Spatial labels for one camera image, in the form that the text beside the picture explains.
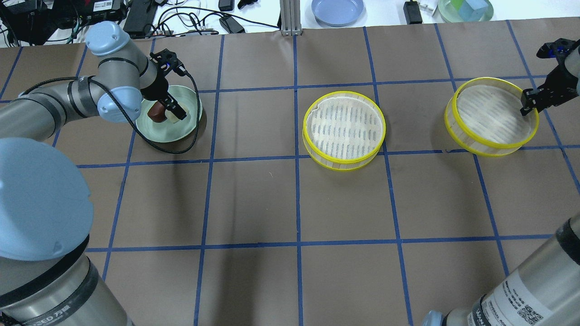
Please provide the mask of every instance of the sponge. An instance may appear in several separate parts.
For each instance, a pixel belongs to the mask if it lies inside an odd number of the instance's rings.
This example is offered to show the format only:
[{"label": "sponge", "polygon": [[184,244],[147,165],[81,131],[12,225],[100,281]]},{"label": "sponge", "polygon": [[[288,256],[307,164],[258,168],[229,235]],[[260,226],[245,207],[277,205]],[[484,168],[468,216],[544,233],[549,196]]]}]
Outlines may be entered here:
[{"label": "sponge", "polygon": [[485,0],[451,0],[451,5],[463,21],[480,20],[489,7]]}]

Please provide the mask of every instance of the yellow rim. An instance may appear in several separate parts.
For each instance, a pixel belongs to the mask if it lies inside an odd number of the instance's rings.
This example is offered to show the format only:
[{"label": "yellow rim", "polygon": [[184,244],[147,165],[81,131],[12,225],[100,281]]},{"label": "yellow rim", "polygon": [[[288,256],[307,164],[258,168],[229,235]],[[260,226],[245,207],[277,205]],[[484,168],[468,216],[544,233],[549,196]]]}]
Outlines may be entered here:
[{"label": "yellow rim", "polygon": [[461,141],[461,139],[459,139],[457,137],[457,135],[455,134],[455,132],[453,132],[453,129],[451,129],[451,124],[449,123],[449,120],[447,119],[447,110],[448,109],[446,108],[445,109],[445,114],[443,115],[443,119],[445,120],[445,127],[447,128],[447,132],[449,133],[449,135],[451,136],[451,138],[453,138],[453,140],[456,143],[458,143],[461,147],[463,147],[465,150],[467,150],[468,152],[473,153],[475,155],[485,156],[485,157],[500,157],[500,156],[506,156],[508,154],[511,154],[511,153],[505,153],[505,154],[488,154],[488,153],[484,153],[482,151],[478,151],[478,150],[475,150],[475,149],[469,147],[466,143],[464,143],[463,141]]},{"label": "yellow rim", "polygon": [[[310,114],[310,112],[316,107],[316,105],[320,101],[322,101],[322,100],[324,100],[327,97],[330,97],[332,95],[336,95],[336,94],[353,94],[353,95],[356,95],[356,96],[363,97],[364,99],[366,99],[369,102],[371,102],[373,104],[374,108],[379,113],[380,119],[381,119],[381,121],[383,123],[383,135],[381,136],[381,139],[380,139],[380,142],[378,143],[378,145],[370,153],[368,153],[367,155],[365,155],[363,157],[353,158],[353,159],[350,159],[350,160],[343,160],[343,159],[340,159],[340,158],[332,157],[330,155],[327,155],[327,154],[323,153],[321,150],[319,150],[318,147],[316,147],[314,145],[314,143],[310,139],[310,136],[308,135],[308,128],[306,126],[306,118],[308,117],[308,115]],[[364,95],[362,95],[360,93],[357,93],[357,92],[351,92],[349,90],[340,90],[338,92],[332,92],[332,93],[328,93],[328,94],[326,94],[324,96],[321,96],[314,103],[312,103],[312,105],[308,108],[308,111],[306,111],[306,114],[304,115],[304,122],[303,122],[303,125],[302,125],[302,134],[303,134],[304,140],[307,141],[307,144],[304,144],[304,145],[306,145],[306,149],[308,149],[308,147],[310,147],[316,154],[322,156],[322,158],[324,158],[325,160],[331,161],[333,163],[337,163],[337,164],[353,164],[353,163],[359,163],[361,161],[364,161],[364,160],[366,160],[366,159],[368,159],[368,158],[376,155],[379,152],[380,146],[385,141],[385,135],[387,134],[387,123],[385,122],[385,116],[381,112],[379,106],[376,105],[376,103],[373,100],[371,100],[368,97],[366,97],[366,96],[364,96]]]},{"label": "yellow rim", "polygon": [[317,159],[316,159],[314,156],[312,156],[312,152],[310,151],[310,149],[309,149],[309,148],[308,148],[308,146],[306,145],[306,138],[305,138],[305,137],[302,137],[302,141],[304,142],[304,146],[306,147],[306,151],[308,152],[308,155],[310,155],[310,158],[311,158],[311,159],[312,159],[314,162],[318,163],[318,165],[320,165],[320,166],[322,166],[322,167],[324,167],[324,168],[327,168],[327,169],[329,169],[329,170],[338,171],[338,172],[355,171],[355,170],[358,170],[358,169],[361,169],[361,168],[363,168],[363,167],[367,166],[367,165],[368,165],[368,164],[369,164],[369,163],[372,161],[372,160],[369,160],[369,161],[368,161],[368,162],[366,162],[365,164],[363,164],[363,165],[361,165],[361,166],[357,166],[356,168],[346,168],[346,169],[338,169],[338,168],[333,168],[333,167],[331,167],[331,166],[328,166],[328,165],[326,165],[326,164],[324,164],[324,163],[320,162],[320,161],[319,161],[319,160],[317,160]]},{"label": "yellow rim", "polygon": [[463,130],[469,137],[473,138],[474,140],[478,141],[479,143],[486,145],[488,147],[492,147],[495,149],[508,149],[508,148],[514,148],[514,147],[521,147],[523,144],[529,142],[536,134],[536,132],[538,131],[538,127],[539,127],[539,123],[540,123],[540,119],[539,119],[539,114],[538,114],[538,110],[534,109],[533,110],[533,115],[535,118],[535,126],[534,126],[534,130],[532,131],[532,133],[529,135],[529,137],[527,137],[525,140],[518,142],[518,143],[513,143],[513,144],[500,144],[500,143],[495,143],[492,142],[488,139],[485,139],[481,136],[479,136],[478,134],[474,133],[471,129],[469,129],[469,127],[467,127],[467,125],[463,122],[463,120],[461,119],[461,116],[459,115],[459,110],[457,108],[457,98],[459,97],[459,94],[461,94],[461,92],[471,83],[475,82],[475,81],[482,81],[482,80],[489,80],[489,81],[498,81],[502,84],[506,84],[511,88],[515,88],[518,90],[519,93],[523,92],[521,88],[519,88],[518,86],[505,81],[503,79],[498,79],[498,78],[493,78],[493,77],[481,77],[481,78],[475,78],[472,79],[470,81],[468,81],[467,83],[461,85],[459,87],[459,89],[457,89],[457,92],[455,92],[455,94],[453,94],[453,97],[451,98],[451,110],[453,112],[453,116],[455,117],[455,120],[457,121],[457,124],[459,125],[459,127],[461,128],[461,130]]}]

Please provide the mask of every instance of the metal post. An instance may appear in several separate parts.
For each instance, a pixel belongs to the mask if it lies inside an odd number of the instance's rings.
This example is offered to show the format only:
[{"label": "metal post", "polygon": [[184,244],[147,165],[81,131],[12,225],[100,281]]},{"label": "metal post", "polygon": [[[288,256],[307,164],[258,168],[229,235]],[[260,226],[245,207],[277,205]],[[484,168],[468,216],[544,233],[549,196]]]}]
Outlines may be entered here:
[{"label": "metal post", "polygon": [[300,0],[280,0],[282,35],[302,35],[300,23]]}]

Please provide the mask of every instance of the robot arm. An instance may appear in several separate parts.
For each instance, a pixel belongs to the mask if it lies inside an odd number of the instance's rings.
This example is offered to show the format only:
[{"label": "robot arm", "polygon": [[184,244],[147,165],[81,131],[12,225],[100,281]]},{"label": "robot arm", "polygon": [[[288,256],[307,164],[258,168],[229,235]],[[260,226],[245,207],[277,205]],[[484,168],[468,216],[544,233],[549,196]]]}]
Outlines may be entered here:
[{"label": "robot arm", "polygon": [[540,59],[555,57],[558,66],[546,77],[538,89],[525,89],[521,96],[522,115],[534,108],[541,112],[550,106],[559,106],[578,96],[580,92],[580,40],[574,42],[560,38],[544,44],[536,56]]},{"label": "robot arm", "polygon": [[143,97],[159,101],[180,119],[186,117],[168,93],[165,73],[158,67],[161,62],[148,59],[118,25],[110,21],[95,25],[86,45],[100,59],[99,75],[25,92],[0,111],[0,138],[41,141],[70,121],[97,115],[112,122],[126,121],[98,84],[110,90],[132,121],[140,115]]}]

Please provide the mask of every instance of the qr code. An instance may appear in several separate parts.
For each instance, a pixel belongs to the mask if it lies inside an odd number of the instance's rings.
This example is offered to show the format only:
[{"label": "qr code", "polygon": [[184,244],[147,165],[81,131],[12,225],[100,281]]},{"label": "qr code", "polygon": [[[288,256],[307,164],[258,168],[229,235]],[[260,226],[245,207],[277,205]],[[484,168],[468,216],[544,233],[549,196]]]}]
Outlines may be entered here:
[{"label": "qr code", "polygon": [[518,315],[521,316],[530,326],[534,326],[543,319],[543,316],[535,312],[529,305],[524,306],[518,310]]}]

